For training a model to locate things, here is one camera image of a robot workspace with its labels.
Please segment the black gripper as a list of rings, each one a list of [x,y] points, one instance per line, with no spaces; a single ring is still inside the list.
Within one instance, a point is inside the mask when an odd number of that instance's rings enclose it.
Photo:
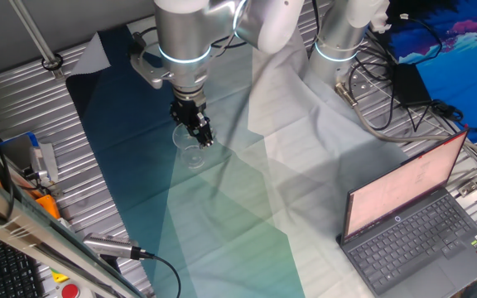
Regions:
[[[196,140],[201,147],[210,147],[214,143],[214,136],[205,108],[206,103],[197,104],[194,100],[174,98],[170,114],[177,123],[185,125],[190,138]]]

